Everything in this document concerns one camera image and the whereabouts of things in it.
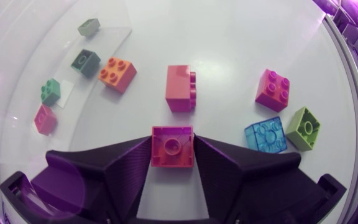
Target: magenta brick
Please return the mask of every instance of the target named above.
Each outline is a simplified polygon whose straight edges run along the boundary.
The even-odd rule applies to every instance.
[[[288,106],[290,81],[268,69],[259,80],[255,101],[276,112]]]
[[[45,105],[41,105],[34,118],[35,126],[40,134],[49,135],[57,124],[57,119],[52,110]]]

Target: lego duplo brick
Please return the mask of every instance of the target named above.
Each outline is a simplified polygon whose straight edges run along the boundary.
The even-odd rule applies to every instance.
[[[51,78],[41,87],[41,102],[44,105],[52,106],[60,98],[60,84]]]
[[[34,118],[35,127],[40,134],[49,135],[57,124],[57,119],[52,110],[45,105],[41,105]]]
[[[92,77],[99,69],[100,58],[95,52],[83,49],[71,67],[86,78]]]
[[[320,122],[310,113],[307,107],[302,107],[295,112],[285,136],[300,151],[312,150],[316,144],[317,135],[320,130]]]
[[[152,129],[152,166],[193,167],[193,127],[162,126]]]
[[[259,80],[255,101],[276,112],[288,106],[290,81],[274,71],[266,69]]]
[[[78,32],[83,36],[91,36],[94,34],[100,27],[98,19],[88,19],[82,25],[78,27]]]
[[[172,112],[190,112],[196,106],[196,73],[189,65],[170,65],[165,99]]]
[[[124,93],[136,75],[136,69],[131,62],[112,57],[99,73],[101,80],[107,87]]]
[[[245,128],[248,148],[278,153],[287,149],[280,117],[271,118]]]

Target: orange brick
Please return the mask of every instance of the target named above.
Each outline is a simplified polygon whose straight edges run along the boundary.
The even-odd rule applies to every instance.
[[[99,72],[99,79],[110,88],[124,93],[136,75],[134,65],[128,61],[111,57],[104,68]]]

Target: white table surface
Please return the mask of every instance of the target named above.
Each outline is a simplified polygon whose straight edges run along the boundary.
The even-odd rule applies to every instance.
[[[128,0],[127,9],[132,33],[115,56],[130,60],[138,73],[123,95],[96,83],[72,139],[66,139],[70,151],[149,136],[152,126],[189,124],[200,136],[246,146],[248,125],[280,116],[287,127],[294,112],[307,106],[321,130],[313,151],[301,153],[300,169],[315,182],[329,173],[350,186],[356,146],[351,90],[321,25],[324,14],[311,0]],[[193,113],[171,113],[164,98],[167,65],[177,64],[191,65],[197,74]],[[266,68],[291,81],[289,105],[280,113],[254,102]],[[294,151],[288,143],[285,152]],[[17,166],[0,170],[3,181]],[[324,223],[337,221],[346,196]],[[150,167],[137,216],[208,217],[197,165]]]

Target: light blue brick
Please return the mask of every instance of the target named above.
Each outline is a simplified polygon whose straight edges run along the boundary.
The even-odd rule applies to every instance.
[[[287,149],[280,117],[271,118],[245,128],[249,149],[278,153]]]

